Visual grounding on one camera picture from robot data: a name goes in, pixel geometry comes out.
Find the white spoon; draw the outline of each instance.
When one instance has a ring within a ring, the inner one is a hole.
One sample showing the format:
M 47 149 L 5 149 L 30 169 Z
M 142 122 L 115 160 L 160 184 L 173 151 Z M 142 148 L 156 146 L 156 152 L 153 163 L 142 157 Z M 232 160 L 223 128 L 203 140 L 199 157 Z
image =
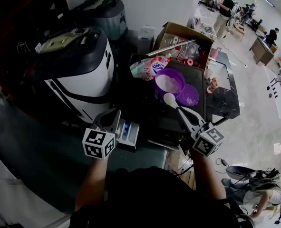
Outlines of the white spoon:
M 178 104 L 176 103 L 175 96 L 172 93 L 166 93 L 164 95 L 164 101 L 167 105 L 169 105 L 170 107 L 172 107 L 174 109 L 179 108 Z

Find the plastic bag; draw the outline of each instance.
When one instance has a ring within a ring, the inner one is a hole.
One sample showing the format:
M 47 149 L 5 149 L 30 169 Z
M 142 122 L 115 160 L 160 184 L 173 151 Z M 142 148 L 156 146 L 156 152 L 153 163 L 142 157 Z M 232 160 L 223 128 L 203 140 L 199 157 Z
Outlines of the plastic bag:
M 163 41 L 160 44 L 160 48 L 165 48 L 168 46 L 176 45 L 185 40 L 187 40 L 187 39 L 173 35 L 173 34 L 165 33 Z M 184 55 L 185 55 L 185 59 L 191 58 L 193 61 L 197 61 L 199 58 L 199 55 L 200 55 L 199 48 L 200 48 L 200 46 L 195 41 L 193 41 L 187 45 L 175 47 L 172 50 L 163 52 L 162 54 L 166 55 L 166 54 L 170 53 L 171 56 L 177 60 L 178 55 L 181 53 L 181 51 L 183 51 Z
M 141 78 L 149 81 L 155 77 L 158 71 L 164 69 L 171 61 L 171 55 L 157 56 L 154 58 L 146 58 L 134 63 L 131 67 L 131 73 L 134 78 Z

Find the purple bowl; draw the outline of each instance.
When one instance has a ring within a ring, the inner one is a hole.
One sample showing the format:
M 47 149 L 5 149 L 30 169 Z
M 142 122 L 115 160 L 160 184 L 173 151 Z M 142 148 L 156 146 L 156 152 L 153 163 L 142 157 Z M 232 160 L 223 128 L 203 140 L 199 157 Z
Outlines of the purple bowl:
M 155 97 L 160 100 L 161 102 L 164 101 L 164 95 L 168 92 L 162 90 L 156 83 L 156 79 L 160 76 L 160 75 L 167 75 L 169 76 L 170 78 L 174 78 L 177 83 L 179 84 L 180 86 L 180 91 L 177 92 L 177 93 L 172 93 L 174 94 L 175 98 L 177 98 L 181 92 L 184 90 L 184 86 L 186 84 L 186 81 L 184 79 L 184 76 L 178 72 L 176 69 L 173 69 L 173 68 L 164 68 L 162 70 L 160 70 L 156 75 L 155 75 L 155 78 L 154 78 L 154 89 L 155 89 Z
M 197 105 L 199 101 L 198 91 L 192 85 L 186 84 L 177 100 L 185 106 Z

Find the white powder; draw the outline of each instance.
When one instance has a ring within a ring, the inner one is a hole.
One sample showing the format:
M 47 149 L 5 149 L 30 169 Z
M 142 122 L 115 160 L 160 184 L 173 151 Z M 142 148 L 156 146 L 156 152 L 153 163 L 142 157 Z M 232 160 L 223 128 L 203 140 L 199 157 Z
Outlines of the white powder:
M 178 93 L 181 91 L 178 82 L 174 78 L 170 78 L 167 75 L 162 74 L 158 76 L 156 79 L 156 83 L 159 88 L 169 93 Z
M 189 97 L 186 98 L 186 102 L 188 103 L 188 105 L 194 105 L 195 104 L 195 100 L 192 100 Z

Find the khaki pants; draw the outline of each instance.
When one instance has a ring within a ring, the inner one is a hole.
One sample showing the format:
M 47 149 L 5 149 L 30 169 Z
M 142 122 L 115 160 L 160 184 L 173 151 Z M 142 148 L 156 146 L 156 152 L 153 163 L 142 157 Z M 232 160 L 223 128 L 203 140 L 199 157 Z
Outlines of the khaki pants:
M 218 38 L 223 38 L 223 33 L 226 29 L 226 23 L 229 18 L 219 14 L 214 24 L 214 30 Z

